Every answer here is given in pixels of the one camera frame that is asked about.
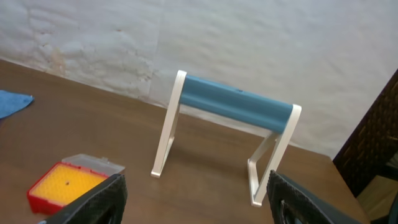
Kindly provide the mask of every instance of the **dark brown woven panel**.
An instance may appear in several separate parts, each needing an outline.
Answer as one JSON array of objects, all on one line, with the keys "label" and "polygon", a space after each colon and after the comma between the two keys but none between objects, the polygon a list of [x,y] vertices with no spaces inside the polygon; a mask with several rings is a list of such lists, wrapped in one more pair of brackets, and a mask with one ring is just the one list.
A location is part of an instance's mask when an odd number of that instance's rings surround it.
[{"label": "dark brown woven panel", "polygon": [[398,71],[333,160],[355,197],[397,152],[397,140]]}]

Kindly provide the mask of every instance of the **blue fabric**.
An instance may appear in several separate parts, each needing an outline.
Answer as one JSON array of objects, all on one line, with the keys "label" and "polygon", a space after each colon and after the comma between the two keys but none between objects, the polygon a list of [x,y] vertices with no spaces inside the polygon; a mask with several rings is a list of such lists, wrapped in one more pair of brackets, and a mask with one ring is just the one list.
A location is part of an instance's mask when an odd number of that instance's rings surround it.
[{"label": "blue fabric", "polygon": [[33,96],[0,90],[0,119],[24,109],[33,99]]},{"label": "blue fabric", "polygon": [[227,85],[185,77],[180,103],[282,133],[293,105]]}]

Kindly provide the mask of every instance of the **blue cloth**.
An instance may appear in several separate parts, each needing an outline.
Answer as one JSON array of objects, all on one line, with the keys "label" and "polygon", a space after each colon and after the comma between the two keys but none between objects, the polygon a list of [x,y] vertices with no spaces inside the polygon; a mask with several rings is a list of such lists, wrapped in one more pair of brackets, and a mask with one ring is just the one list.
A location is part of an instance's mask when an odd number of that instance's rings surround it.
[{"label": "blue cloth", "polygon": [[24,109],[33,99],[33,96],[0,90],[0,119]]}]

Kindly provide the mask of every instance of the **white frame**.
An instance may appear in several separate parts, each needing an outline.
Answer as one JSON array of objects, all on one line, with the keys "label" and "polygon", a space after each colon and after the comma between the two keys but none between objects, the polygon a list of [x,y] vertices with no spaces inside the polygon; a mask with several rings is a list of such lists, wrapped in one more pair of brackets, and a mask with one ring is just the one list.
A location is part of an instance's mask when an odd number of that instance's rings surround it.
[{"label": "white frame", "polygon": [[[170,97],[169,107],[167,108],[166,117],[163,124],[162,134],[160,135],[154,167],[150,173],[153,177],[159,178],[162,174],[164,164],[174,141],[175,128],[177,126],[178,114],[180,112],[180,97],[186,75],[187,73],[184,71],[179,70],[177,72],[172,96]],[[261,142],[256,151],[254,151],[254,154],[250,157],[250,159],[248,159],[251,204],[255,207],[261,207],[262,205],[262,201],[267,193],[269,174],[271,173],[271,170],[276,170],[278,168],[279,163],[285,153],[286,147],[289,144],[290,138],[293,135],[297,121],[300,117],[300,113],[301,106],[293,105],[293,110],[290,114],[284,132],[282,134],[275,132],[270,133],[270,135],[268,135],[268,137]],[[275,140],[276,144],[274,150],[272,152],[271,158],[269,159],[266,171],[264,172],[259,183],[256,167],[257,161],[274,144]]]}]

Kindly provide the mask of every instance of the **blue panel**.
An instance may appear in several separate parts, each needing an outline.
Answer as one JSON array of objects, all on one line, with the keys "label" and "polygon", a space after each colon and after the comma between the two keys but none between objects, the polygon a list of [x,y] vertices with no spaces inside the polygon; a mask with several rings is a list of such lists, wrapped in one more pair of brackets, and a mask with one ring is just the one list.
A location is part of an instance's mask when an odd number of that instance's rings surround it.
[{"label": "blue panel", "polygon": [[293,105],[187,75],[180,103],[282,133]]}]

